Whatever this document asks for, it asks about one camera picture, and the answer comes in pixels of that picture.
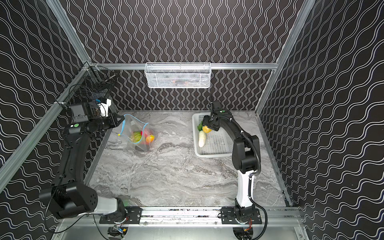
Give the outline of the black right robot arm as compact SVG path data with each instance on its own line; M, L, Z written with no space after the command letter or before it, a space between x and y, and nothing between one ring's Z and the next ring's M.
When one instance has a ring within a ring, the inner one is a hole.
M232 163L238 171L238 193L234 212L240 223L250 222L253 216L257 215L253 187L254 177L261 173L259 138L246 132L231 111L224 109L218 101L210 102L210 114L204 116L203 126L216 132L223 129L233 141Z

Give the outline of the green toy cabbage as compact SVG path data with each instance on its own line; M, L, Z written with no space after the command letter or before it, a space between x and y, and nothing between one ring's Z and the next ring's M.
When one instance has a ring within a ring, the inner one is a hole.
M142 139L142 132L133 132L132 133L131 140L134 144L140 142L141 139Z

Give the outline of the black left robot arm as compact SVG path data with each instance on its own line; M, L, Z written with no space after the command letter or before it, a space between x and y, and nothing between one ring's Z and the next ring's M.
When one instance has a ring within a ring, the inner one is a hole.
M102 131L118 127L124 117L116 105L102 98L70 105L72 122L63 131L65 150L53 183L41 190L40 201L57 219L81 214L111 214L117 211L117 200L99 198L84 183L84 165L91 138Z

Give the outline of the pale green toy cucumber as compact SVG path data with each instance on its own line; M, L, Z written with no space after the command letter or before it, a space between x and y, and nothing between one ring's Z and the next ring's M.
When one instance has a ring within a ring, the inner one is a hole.
M206 133L204 131L204 126L202 122L198 125L198 131L199 131L198 146L202 148L206 143Z

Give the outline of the yellow toy potato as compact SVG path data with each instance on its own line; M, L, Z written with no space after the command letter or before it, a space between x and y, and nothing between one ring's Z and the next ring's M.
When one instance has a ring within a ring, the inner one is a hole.
M212 130L210 129L210 128L208 128L207 126L203 126L203 128L202 128L202 130L203 130L203 132L204 133L210 133Z

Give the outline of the clear zip bag blue zipper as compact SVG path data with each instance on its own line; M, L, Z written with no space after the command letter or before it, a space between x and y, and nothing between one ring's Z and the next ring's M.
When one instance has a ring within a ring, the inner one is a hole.
M127 142L129 148L148 152L155 141L155 134L150 128L150 124L142 122L130 114L124 114L124 118L118 136Z

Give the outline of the orange red toy peach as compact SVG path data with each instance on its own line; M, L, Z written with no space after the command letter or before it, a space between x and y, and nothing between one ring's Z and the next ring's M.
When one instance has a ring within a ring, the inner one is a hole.
M154 136L154 135L148 135L148 136L146 137L146 143L147 143L147 144L152 143L154 140L155 140L155 136Z

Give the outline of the white plastic perforated basket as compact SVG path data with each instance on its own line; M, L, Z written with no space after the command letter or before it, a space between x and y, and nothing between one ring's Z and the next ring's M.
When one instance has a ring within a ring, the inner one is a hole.
M231 157L233 151L233 140L228 133L220 128L219 131L211 131L206 134L206 141L203 147L199 146L198 125L201 123L205 115L209 113L195 113L192 116L193 138L195 154L200 158L222 158Z

